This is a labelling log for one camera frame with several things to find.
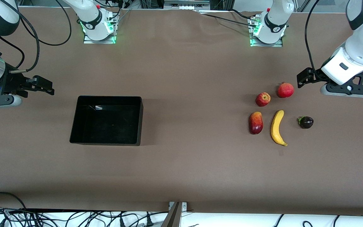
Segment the dark purple mangosteen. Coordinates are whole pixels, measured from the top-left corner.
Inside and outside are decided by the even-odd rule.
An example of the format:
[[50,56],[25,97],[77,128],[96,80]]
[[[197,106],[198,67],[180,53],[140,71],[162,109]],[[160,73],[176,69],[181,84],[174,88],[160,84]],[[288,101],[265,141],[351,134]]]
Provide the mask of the dark purple mangosteen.
[[309,116],[302,116],[298,118],[298,124],[301,128],[309,129],[313,126],[314,120]]

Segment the grey power strip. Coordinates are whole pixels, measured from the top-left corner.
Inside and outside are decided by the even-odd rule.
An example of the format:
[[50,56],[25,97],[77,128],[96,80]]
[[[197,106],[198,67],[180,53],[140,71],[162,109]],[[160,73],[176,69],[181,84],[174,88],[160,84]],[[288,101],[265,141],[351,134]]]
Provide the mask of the grey power strip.
[[171,10],[210,10],[210,0],[163,0],[163,8]]

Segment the yellow banana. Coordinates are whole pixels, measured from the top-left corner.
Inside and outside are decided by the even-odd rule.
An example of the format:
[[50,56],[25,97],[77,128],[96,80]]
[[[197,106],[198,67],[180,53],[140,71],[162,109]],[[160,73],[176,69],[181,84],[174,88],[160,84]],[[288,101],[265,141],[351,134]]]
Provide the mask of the yellow banana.
[[283,138],[280,134],[280,131],[279,131],[280,124],[281,124],[283,117],[284,117],[284,110],[279,110],[275,113],[274,118],[271,123],[270,135],[276,144],[279,144],[282,146],[287,146],[288,144],[283,140]]

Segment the red pomegranate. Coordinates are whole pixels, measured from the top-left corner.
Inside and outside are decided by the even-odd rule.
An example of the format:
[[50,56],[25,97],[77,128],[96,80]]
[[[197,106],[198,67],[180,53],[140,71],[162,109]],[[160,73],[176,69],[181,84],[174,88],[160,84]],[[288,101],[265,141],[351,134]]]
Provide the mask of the red pomegranate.
[[277,95],[280,98],[288,98],[294,94],[294,86],[291,83],[282,82],[277,89]]

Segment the red yellow mango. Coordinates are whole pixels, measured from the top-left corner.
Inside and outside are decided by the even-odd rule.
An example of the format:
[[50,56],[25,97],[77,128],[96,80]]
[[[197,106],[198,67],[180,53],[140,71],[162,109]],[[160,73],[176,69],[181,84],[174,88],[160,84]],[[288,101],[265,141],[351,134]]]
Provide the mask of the red yellow mango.
[[249,132],[252,135],[261,133],[263,129],[263,119],[261,112],[253,112],[248,118]]

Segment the red yellow apple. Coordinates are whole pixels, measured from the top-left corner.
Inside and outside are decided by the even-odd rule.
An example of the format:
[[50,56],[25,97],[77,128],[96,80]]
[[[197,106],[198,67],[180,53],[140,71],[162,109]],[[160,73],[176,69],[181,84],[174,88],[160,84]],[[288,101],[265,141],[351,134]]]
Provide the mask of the red yellow apple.
[[255,102],[259,107],[264,107],[268,105],[271,101],[271,96],[267,92],[262,92],[257,95]]

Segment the black plastic box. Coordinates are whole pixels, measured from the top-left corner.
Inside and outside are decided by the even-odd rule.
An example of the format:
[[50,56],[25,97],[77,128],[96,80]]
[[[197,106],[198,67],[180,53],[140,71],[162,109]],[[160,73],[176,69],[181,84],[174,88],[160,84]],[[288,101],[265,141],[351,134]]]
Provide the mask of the black plastic box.
[[81,145],[139,146],[143,102],[139,96],[79,96],[69,141]]

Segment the brown table mat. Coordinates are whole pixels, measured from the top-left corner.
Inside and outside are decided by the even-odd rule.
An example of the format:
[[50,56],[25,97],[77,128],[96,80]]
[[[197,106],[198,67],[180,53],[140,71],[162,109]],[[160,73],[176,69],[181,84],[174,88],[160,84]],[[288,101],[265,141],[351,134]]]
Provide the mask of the brown table mat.
[[[282,48],[251,47],[245,26],[184,10],[123,11],[115,44],[84,44],[77,17],[62,46],[41,45],[26,74],[53,82],[0,109],[0,191],[30,208],[363,215],[363,99],[322,83],[279,98],[309,66],[306,14]],[[271,96],[264,107],[255,99]],[[78,96],[139,96],[140,146],[69,141]],[[280,134],[270,135],[284,110]],[[252,135],[248,118],[261,112]],[[314,124],[304,129],[298,118]]]

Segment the silver clamp bracket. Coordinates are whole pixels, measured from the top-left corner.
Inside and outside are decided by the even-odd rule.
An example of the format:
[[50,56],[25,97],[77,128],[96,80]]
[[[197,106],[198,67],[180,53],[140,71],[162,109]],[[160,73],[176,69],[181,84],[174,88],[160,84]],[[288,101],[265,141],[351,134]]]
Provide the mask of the silver clamp bracket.
[[[174,201],[171,201],[168,203],[168,210],[170,211],[173,207],[173,205],[175,204]],[[187,211],[187,202],[181,202],[182,205],[182,212],[186,212]]]

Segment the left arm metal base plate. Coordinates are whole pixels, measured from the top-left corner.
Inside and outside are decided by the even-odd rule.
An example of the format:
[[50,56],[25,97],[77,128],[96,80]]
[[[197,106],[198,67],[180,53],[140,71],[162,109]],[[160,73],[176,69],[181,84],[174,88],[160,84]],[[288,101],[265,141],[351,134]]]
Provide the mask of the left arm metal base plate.
[[[260,18],[259,17],[250,17],[250,19],[247,19],[247,22],[249,25],[260,25]],[[255,28],[249,26],[248,27],[248,33],[249,33],[249,38],[250,38],[250,46],[252,47],[276,47],[276,48],[281,48],[283,47],[283,40],[282,37],[280,37],[280,39],[273,44],[267,44],[267,43],[263,43],[261,40],[258,39],[258,37],[256,37],[254,35],[254,31]]]

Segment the dark grey stand post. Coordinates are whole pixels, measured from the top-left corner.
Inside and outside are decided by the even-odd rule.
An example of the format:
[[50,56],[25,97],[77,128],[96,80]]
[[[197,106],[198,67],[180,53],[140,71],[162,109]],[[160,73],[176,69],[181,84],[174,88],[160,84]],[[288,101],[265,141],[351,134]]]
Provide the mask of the dark grey stand post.
[[174,202],[160,227],[180,227],[182,212],[183,203],[179,201]]

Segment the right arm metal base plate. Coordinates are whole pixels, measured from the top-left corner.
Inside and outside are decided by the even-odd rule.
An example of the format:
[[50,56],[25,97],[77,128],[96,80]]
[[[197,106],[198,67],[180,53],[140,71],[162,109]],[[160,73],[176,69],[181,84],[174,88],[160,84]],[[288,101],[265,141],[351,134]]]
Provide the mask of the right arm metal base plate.
[[93,25],[81,20],[84,32],[84,44],[115,44],[118,15],[107,11],[102,13],[101,21]]

